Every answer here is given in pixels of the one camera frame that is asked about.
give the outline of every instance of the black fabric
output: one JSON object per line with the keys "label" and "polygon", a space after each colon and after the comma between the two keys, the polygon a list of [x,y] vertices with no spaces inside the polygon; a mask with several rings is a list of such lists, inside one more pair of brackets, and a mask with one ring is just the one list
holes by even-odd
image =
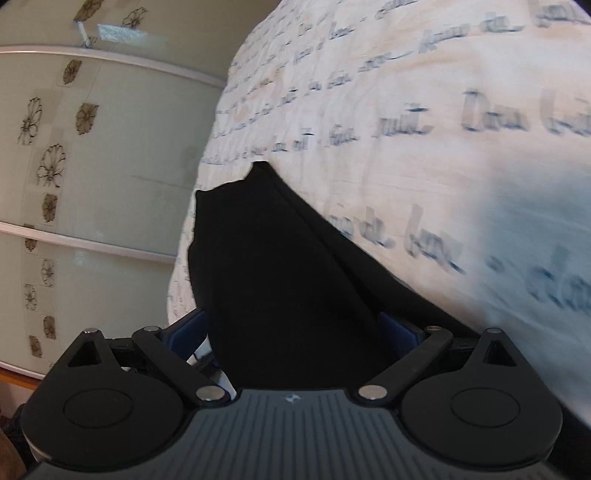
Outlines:
{"label": "black fabric", "polygon": [[197,192],[189,273],[221,368],[238,388],[356,388],[396,359],[381,311],[474,335],[399,283],[268,163]]}
{"label": "black fabric", "polygon": [[8,425],[2,429],[2,431],[6,434],[8,440],[14,445],[14,448],[17,449],[18,454],[21,456],[25,467],[29,470],[31,467],[37,464],[33,454],[31,453],[31,449],[29,448],[29,444],[25,436],[22,433],[21,428],[21,417],[22,411],[25,407],[25,404],[19,406],[10,419]]}

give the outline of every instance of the white bedding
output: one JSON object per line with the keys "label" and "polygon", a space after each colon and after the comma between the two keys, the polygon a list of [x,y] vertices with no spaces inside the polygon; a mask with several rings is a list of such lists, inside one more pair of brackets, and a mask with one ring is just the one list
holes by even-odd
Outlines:
{"label": "white bedding", "polygon": [[[591,425],[590,73],[574,2],[284,0],[235,57],[196,189],[269,161],[424,297],[504,328]],[[195,307],[194,211],[169,322]]]}

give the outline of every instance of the person's skin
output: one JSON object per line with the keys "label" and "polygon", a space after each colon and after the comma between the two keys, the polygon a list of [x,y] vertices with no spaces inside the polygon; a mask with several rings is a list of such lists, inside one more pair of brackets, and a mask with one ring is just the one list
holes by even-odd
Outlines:
{"label": "person's skin", "polygon": [[17,480],[26,471],[16,448],[0,429],[0,480]]}

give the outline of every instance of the gray ribbed surface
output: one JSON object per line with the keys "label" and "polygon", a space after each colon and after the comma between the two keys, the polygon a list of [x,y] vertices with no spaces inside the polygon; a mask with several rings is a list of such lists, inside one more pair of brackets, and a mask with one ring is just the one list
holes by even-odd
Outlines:
{"label": "gray ribbed surface", "polygon": [[172,448],[133,468],[78,473],[43,464],[27,480],[561,479],[544,465],[463,471],[418,450],[386,410],[359,407],[342,391],[295,395],[246,390],[228,407],[195,415]]}

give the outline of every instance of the silver screw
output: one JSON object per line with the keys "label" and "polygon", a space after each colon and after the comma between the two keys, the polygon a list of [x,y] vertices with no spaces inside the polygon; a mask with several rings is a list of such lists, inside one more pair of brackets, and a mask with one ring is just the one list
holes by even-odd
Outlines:
{"label": "silver screw", "polygon": [[381,385],[364,385],[359,389],[359,396],[366,400],[381,400],[386,398],[388,390]]}
{"label": "silver screw", "polygon": [[226,391],[217,385],[208,385],[207,387],[201,387],[196,391],[197,398],[203,401],[221,400],[225,394]]}

